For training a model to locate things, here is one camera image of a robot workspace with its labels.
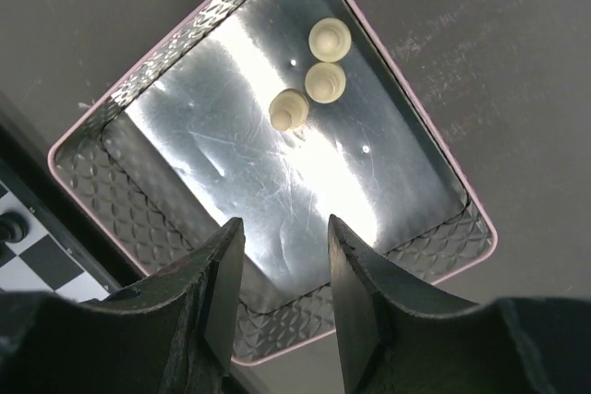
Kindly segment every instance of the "chessboard square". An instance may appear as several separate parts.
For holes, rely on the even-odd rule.
[[[20,255],[54,290],[82,273],[82,268],[49,235]]]
[[[109,295],[109,292],[88,272],[80,274],[55,292],[75,302],[86,302],[90,299],[103,300]]]
[[[4,291],[52,290],[20,257],[14,257],[0,268],[0,288]]]
[[[0,267],[12,260],[16,254],[5,244],[0,243]]]
[[[8,246],[16,255],[19,255],[31,245],[35,245],[37,241],[47,235],[47,230],[41,223],[33,216],[14,194],[7,194],[0,199],[0,214],[13,211],[20,214],[27,221],[29,226],[29,233],[27,236],[17,244],[9,244]]]

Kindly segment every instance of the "gray table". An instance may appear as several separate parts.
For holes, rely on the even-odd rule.
[[[83,109],[201,0],[0,0],[0,110],[39,161]],[[500,233],[441,286],[591,293],[587,0],[357,0]],[[341,392],[334,338],[241,375],[261,392]]]

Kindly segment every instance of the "black square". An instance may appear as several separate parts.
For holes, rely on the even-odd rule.
[[[0,244],[0,267],[12,260],[14,256],[16,254],[12,252],[12,249],[5,244]]]
[[[27,248],[19,257],[53,290],[82,274],[82,268],[49,235]]]

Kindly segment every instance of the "metal tray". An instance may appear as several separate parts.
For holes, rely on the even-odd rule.
[[[308,33],[337,17],[347,88],[282,133],[272,98],[304,89]],[[327,220],[427,281],[486,258],[474,192],[352,0],[208,0],[50,152],[66,190],[144,274],[233,216],[247,260],[235,360],[259,363],[333,330]]]

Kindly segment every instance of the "white square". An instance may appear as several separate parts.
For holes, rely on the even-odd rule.
[[[51,291],[20,257],[14,257],[0,268],[0,288],[5,291]]]
[[[47,235],[47,230],[41,223],[35,219],[35,217],[29,212],[27,207],[25,207],[17,197],[12,194],[8,193],[4,197],[0,198],[0,214],[4,214],[5,212],[13,211],[18,213],[20,216],[24,217],[29,225],[29,233],[27,237],[25,237],[22,242],[18,242],[17,244],[9,244],[6,243],[15,254],[21,254],[27,248],[32,245],[35,245],[39,240],[43,239],[45,235]]]
[[[86,302],[90,299],[102,300],[109,295],[88,272],[83,272],[55,292],[75,302]]]

